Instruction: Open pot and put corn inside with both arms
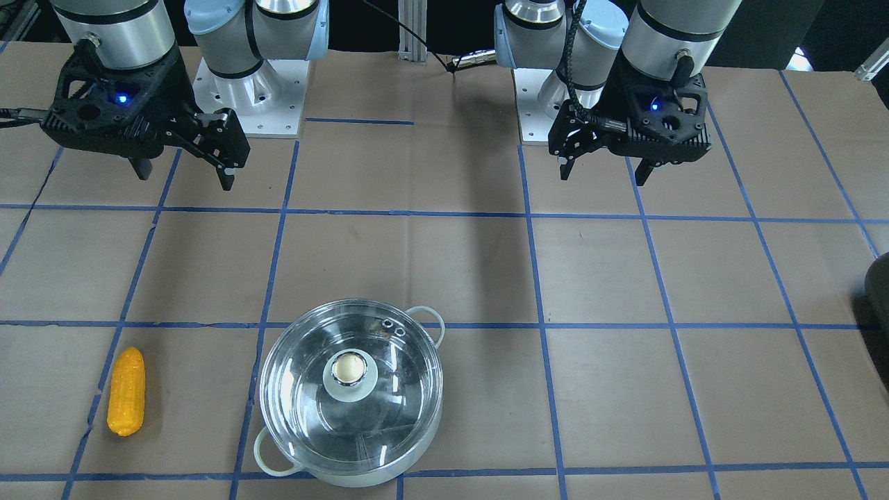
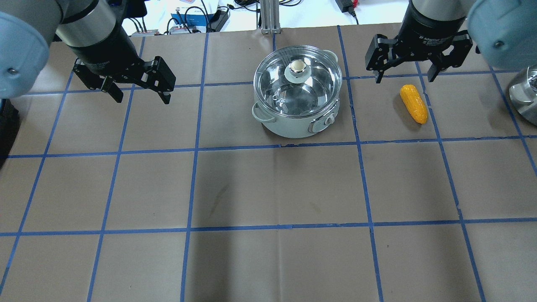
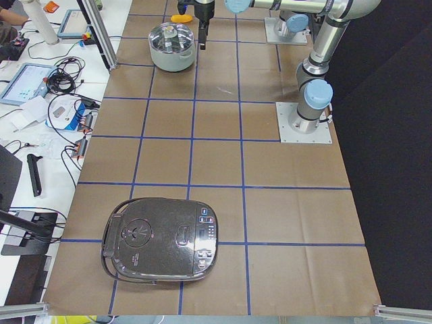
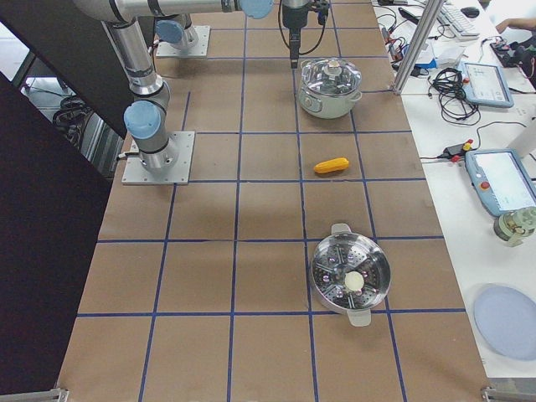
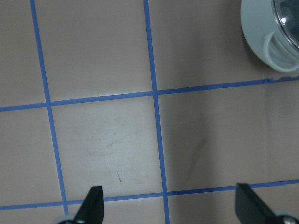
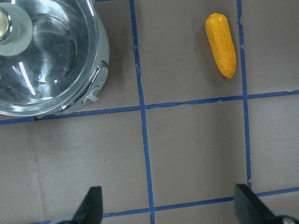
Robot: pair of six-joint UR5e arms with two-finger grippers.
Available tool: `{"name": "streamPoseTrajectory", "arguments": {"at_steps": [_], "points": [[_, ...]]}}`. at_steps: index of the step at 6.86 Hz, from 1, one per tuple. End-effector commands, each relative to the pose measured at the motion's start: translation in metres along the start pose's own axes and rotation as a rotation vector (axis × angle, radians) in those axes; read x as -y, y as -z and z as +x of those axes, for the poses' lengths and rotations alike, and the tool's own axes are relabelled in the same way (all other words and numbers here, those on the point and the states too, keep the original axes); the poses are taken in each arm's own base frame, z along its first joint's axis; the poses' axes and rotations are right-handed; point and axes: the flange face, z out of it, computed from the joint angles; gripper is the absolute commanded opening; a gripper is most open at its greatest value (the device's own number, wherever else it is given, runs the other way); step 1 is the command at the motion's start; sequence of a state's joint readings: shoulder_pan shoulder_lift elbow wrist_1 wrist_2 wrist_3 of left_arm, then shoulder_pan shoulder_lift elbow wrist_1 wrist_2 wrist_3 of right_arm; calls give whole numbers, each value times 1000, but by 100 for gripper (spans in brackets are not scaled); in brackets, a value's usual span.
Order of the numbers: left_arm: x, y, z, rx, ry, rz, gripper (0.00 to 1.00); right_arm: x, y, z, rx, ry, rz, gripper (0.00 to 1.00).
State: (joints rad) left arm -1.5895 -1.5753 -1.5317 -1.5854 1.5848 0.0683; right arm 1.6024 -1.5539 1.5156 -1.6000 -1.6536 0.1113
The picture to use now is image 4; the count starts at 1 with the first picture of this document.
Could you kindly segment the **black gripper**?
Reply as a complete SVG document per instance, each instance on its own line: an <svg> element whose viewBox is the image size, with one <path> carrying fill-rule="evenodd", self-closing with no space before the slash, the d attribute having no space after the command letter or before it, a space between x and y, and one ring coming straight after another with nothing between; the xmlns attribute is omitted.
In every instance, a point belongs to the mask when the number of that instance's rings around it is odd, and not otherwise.
<svg viewBox="0 0 536 402"><path fill-rule="evenodd" d="M291 68L296 69L300 59L301 30L307 26L308 14L317 15L317 23L324 26L329 14L329 2L322 0L282 0L282 23L289 29Z"/></svg>

